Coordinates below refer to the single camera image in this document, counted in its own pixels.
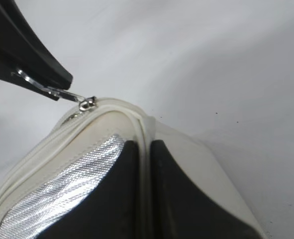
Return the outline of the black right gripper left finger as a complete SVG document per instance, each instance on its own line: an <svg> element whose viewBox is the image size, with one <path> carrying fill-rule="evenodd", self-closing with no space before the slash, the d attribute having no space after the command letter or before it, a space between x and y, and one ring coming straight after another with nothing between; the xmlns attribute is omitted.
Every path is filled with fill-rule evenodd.
<svg viewBox="0 0 294 239"><path fill-rule="evenodd" d="M61 239L135 238L137 158L137 144L127 141L97 188L60 221Z"/></svg>

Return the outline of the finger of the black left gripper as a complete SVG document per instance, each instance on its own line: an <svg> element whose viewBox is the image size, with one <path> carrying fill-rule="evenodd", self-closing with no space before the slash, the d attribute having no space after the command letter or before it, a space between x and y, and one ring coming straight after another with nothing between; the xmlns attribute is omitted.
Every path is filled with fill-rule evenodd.
<svg viewBox="0 0 294 239"><path fill-rule="evenodd" d="M6 66L3 63L0 63L0 80L36 92L55 101L59 99L58 97L50 95L49 93L41 91L35 86L32 86L29 82L20 77L16 70L12 70L10 67Z"/></svg>
<svg viewBox="0 0 294 239"><path fill-rule="evenodd" d="M0 0L0 63L23 70L44 86L68 89L72 75L34 33L13 0Z"/></svg>

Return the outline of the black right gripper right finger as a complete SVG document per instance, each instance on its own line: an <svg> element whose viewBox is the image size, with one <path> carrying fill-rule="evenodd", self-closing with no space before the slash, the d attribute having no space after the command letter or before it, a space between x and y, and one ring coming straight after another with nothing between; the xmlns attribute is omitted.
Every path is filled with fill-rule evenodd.
<svg viewBox="0 0 294 239"><path fill-rule="evenodd" d="M249 239L251 228L187 177L162 140L150 147L156 239Z"/></svg>

